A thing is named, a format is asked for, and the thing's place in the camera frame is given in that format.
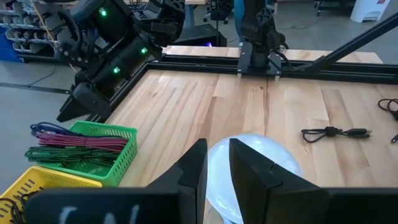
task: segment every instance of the yellow plastic basket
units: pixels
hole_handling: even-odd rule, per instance
[[[22,174],[0,198],[9,198],[21,208],[19,197],[37,190],[54,187],[102,187],[100,182],[64,174],[44,167],[32,166]],[[0,201],[0,224],[9,224],[11,204]]]

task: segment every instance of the green plastic basket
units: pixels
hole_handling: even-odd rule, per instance
[[[124,138],[128,138],[129,141],[112,167],[101,167],[99,165],[86,164],[84,162],[74,162],[64,165],[38,163],[38,165],[85,177],[87,179],[97,180],[98,182],[101,182],[104,187],[118,186],[131,161],[137,154],[137,129],[88,121],[77,121],[70,127],[70,130],[91,136],[122,136]]]

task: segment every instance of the concrete floor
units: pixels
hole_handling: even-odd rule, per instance
[[[391,1],[383,18],[395,13],[398,1]],[[197,7],[195,19],[202,24],[205,8]],[[277,28],[286,36],[291,49],[334,50],[353,37],[374,26],[376,22],[358,24],[349,19],[349,14],[323,12],[320,17],[311,2],[280,3],[275,15]],[[228,45],[238,46],[238,36],[233,18],[229,24],[219,23],[221,33],[228,38]],[[398,29],[376,39],[360,51],[376,52],[384,63],[397,63]],[[0,62],[0,82],[29,84],[50,74],[54,65],[44,63]],[[73,71],[56,65],[54,75],[36,86],[67,89],[73,82]],[[42,93],[0,87],[0,192],[6,190],[29,166],[24,152],[37,143],[30,135],[29,125],[40,121],[55,122],[59,108],[67,95]],[[69,127],[73,121],[61,124]]]

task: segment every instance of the blue cable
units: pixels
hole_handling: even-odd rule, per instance
[[[76,133],[73,131],[70,131],[66,128],[63,128],[61,126],[58,126],[53,123],[49,122],[40,122],[37,124],[31,124],[30,126],[31,129],[31,135],[34,137],[37,137],[39,134],[63,134],[67,136],[82,136],[82,137],[91,137],[91,138],[106,138],[106,137],[111,137],[111,138],[122,138],[121,136],[112,136],[112,135],[107,135],[107,136],[87,136],[84,134]]]

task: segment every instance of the wood plank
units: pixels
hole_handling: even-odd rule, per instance
[[[234,48],[171,46],[168,54],[237,57]],[[315,60],[326,51],[288,50],[294,60]],[[344,62],[381,63],[355,52]],[[209,149],[239,133],[258,133],[285,146],[304,177],[328,187],[398,187],[398,151],[389,144],[398,123],[377,107],[396,98],[396,86],[316,80],[279,81],[234,75],[148,71],[108,123],[138,129],[139,152],[120,186],[145,186],[167,170],[198,139]],[[306,143],[305,128],[373,129],[370,139],[326,138]],[[206,202],[205,223],[221,224]]]

